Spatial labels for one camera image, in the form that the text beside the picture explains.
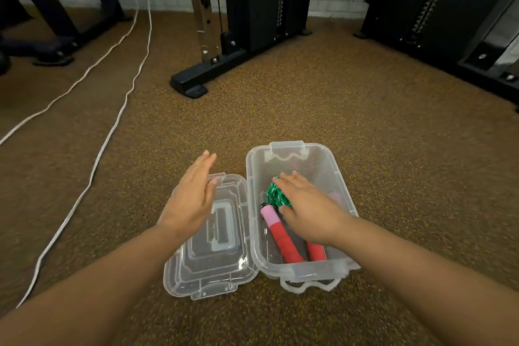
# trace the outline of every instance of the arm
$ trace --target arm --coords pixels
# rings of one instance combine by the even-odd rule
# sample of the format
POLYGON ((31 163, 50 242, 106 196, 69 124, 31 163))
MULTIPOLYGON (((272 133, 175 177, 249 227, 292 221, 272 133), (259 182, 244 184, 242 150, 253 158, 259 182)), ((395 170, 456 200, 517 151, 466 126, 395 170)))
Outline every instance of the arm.
POLYGON ((280 210, 297 234, 347 253, 441 340, 457 345, 519 344, 519 293, 349 216, 296 172, 282 174, 274 183, 294 208, 280 210))
POLYGON ((3 317, 0 344, 110 343, 167 259, 211 214, 215 159, 205 152, 190 167, 157 225, 3 317))

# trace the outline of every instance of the hand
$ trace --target hand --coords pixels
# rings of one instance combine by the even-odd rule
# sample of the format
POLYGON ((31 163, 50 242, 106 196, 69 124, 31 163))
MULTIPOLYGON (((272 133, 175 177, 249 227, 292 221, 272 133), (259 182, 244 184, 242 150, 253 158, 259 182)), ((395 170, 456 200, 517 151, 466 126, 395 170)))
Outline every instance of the hand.
POLYGON ((158 226, 176 233, 182 243, 192 237, 211 215, 218 178, 209 183, 207 178, 216 159, 216 153, 209 155, 204 151, 180 180, 157 222, 158 226))
POLYGON ((292 230, 308 242, 335 246, 350 215, 296 171, 272 181, 290 200, 293 209, 282 206, 279 212, 292 230))

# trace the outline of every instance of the white cable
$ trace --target white cable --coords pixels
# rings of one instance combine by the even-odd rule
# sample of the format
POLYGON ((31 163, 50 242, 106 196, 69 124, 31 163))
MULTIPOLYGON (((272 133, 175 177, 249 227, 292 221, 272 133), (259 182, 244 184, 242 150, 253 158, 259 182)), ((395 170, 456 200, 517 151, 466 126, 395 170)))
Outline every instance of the white cable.
MULTIPOLYGON (((117 119, 115 120, 115 123, 114 125, 112 126, 112 128, 110 129, 110 132, 108 133, 106 139, 104 140, 104 143, 103 143, 103 146, 101 146, 101 149, 97 155, 97 157, 95 158, 95 162, 94 162, 94 166, 92 168, 92 172, 90 173, 90 180, 88 181, 88 185, 86 187, 86 189, 79 195, 78 199, 76 200, 74 206, 72 207, 72 209, 70 210, 70 212, 68 213, 67 217, 65 218, 65 220, 63 220, 63 223, 61 224, 60 228, 57 230, 57 232, 54 234, 54 237, 52 237, 52 239, 50 240, 49 244, 47 245, 47 247, 45 248, 45 250, 42 252, 42 254, 40 255, 40 257, 38 257, 38 261, 36 262, 36 268, 34 269, 34 275, 33 275, 33 278, 32 278, 32 281, 31 281, 31 284, 29 285, 29 288, 27 289, 27 292, 25 293, 25 295, 23 296, 22 300, 20 301, 20 303, 16 306, 16 308, 19 308, 24 302, 25 300, 27 299, 27 297, 29 297, 29 295, 31 294, 31 291, 34 287, 34 285, 36 284, 36 279, 38 279, 38 275, 39 275, 39 270, 40 270, 40 267, 42 266, 42 261, 43 261, 43 258, 46 256, 46 254, 49 252, 49 250, 51 250, 52 246, 55 244, 55 242, 58 240, 59 236, 61 235, 61 233, 63 232, 63 229, 66 227, 66 225, 68 224, 68 222, 70 221, 70 219, 72 218, 72 215, 74 215, 74 212, 77 208, 77 206, 79 205, 79 203, 81 202, 81 200, 83 199, 83 197, 85 196, 85 194, 87 194, 88 190, 90 189, 90 187, 92 186, 92 181, 94 180, 94 174, 95 174, 95 171, 97 170, 97 167, 99 165, 99 161, 101 159, 101 156, 103 155, 103 152, 104 150, 106 149, 107 145, 108 145, 108 142, 110 141, 110 138, 112 138, 112 135, 115 131, 115 129, 117 128, 117 126, 119 125, 119 121, 121 119, 121 115, 122 113, 124 112, 125 108, 126 108, 126 104, 128 104, 128 96, 133 92, 133 90, 135 89, 135 81, 137 79, 137 77, 140 75, 141 71, 142 71, 142 67, 144 66, 144 63, 146 62, 146 59, 148 59, 148 55, 149 55, 149 44, 151 42, 151 39, 152 39, 152 13, 151 13, 151 9, 150 9, 150 6, 149 6, 149 0, 148 1, 148 20, 149 20, 149 34, 148 34, 148 44, 147 44, 147 47, 146 47, 146 56, 144 56, 144 59, 142 59, 142 62, 139 66, 139 71, 137 72, 137 74, 133 77, 133 81, 132 81, 132 86, 130 88, 129 91, 127 91, 126 93, 126 96, 125 96, 125 102, 124 104, 122 105, 121 109, 119 110, 119 114, 117 115, 117 119)), ((136 0, 137 2, 137 11, 139 11, 139 0, 136 0)))
POLYGON ((119 46, 119 45, 122 43, 122 41, 123 41, 126 37, 128 37, 128 35, 133 31, 133 28, 135 27, 135 23, 137 22, 137 15, 139 15, 139 9, 138 9, 138 8, 137 8, 137 10, 135 10, 135 15, 133 16, 133 22, 132 22, 132 24, 131 24, 131 28, 130 28, 130 30, 128 30, 128 32, 127 32, 125 35, 123 35, 117 43, 115 43, 113 46, 111 46, 110 49, 107 51, 107 53, 105 53, 103 56, 101 56, 101 58, 100 58, 97 62, 95 62, 92 66, 90 66, 89 68, 87 68, 87 71, 85 71, 85 73, 83 74, 83 76, 82 76, 79 80, 77 80, 76 82, 74 82, 74 83, 72 84, 72 86, 68 89, 68 91, 66 91, 66 92, 63 93, 62 95, 56 97, 53 101, 51 101, 51 102, 49 103, 49 105, 48 105, 47 107, 45 107, 45 108, 42 109, 41 111, 38 111, 37 113, 32 114, 31 116, 25 118, 25 119, 22 120, 20 123, 18 123, 15 127, 13 127, 13 128, 9 131, 9 133, 5 134, 5 135, 2 137, 2 139, 0 139, 0 145, 2 145, 5 141, 7 141, 7 139, 8 139, 10 136, 12 136, 12 135, 16 132, 16 130, 18 130, 20 127, 22 127, 25 123, 27 123, 27 122, 30 121, 31 119, 33 119, 33 118, 37 117, 38 115, 41 115, 42 113, 44 113, 45 111, 47 111, 47 110, 48 110, 48 109, 49 109, 49 108, 50 108, 50 107, 51 107, 51 106, 52 106, 56 101, 58 101, 59 99, 61 99, 63 96, 68 95, 68 94, 72 91, 72 89, 74 89, 74 88, 76 87, 76 85, 77 85, 78 83, 80 83, 82 80, 84 80, 84 79, 86 78, 86 76, 88 75, 88 73, 90 72, 90 70, 92 70, 92 69, 93 69, 94 67, 96 67, 99 63, 101 63, 101 62, 103 61, 103 59, 105 59, 105 58, 110 54, 110 52, 112 52, 112 50, 113 50, 115 47, 119 46))

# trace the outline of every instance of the black gym equipment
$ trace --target black gym equipment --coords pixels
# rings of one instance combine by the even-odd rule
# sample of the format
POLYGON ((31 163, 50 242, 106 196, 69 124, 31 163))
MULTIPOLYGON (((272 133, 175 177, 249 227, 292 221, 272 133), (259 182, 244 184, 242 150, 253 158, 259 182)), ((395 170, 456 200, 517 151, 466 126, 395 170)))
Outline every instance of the black gym equipment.
POLYGON ((356 36, 385 42, 517 101, 519 0, 365 1, 370 7, 356 36))
POLYGON ((306 29, 310 0, 226 1, 229 31, 221 33, 218 49, 211 0, 192 0, 202 63, 171 77, 171 86, 187 97, 203 96, 205 82, 283 40, 311 33, 306 29))
MULTIPOLYGON (((59 0, 32 0, 56 38, 51 42, 9 39, 0 36, 0 49, 6 55, 32 56, 34 64, 41 66, 65 66, 74 61, 72 54, 95 39, 119 21, 130 17, 122 11, 119 0, 100 0, 101 9, 93 22, 76 27, 59 0)), ((0 29, 18 24, 30 18, 18 0, 2 0, 3 16, 0 29)))

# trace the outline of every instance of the green rope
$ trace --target green rope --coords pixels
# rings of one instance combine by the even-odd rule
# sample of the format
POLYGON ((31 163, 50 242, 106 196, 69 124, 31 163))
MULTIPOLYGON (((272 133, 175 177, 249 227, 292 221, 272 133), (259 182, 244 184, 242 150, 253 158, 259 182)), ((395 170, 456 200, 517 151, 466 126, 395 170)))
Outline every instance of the green rope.
POLYGON ((272 205, 276 208, 279 208, 280 206, 289 206, 290 208, 292 208, 289 199, 274 183, 270 184, 270 186, 268 187, 267 204, 272 205))

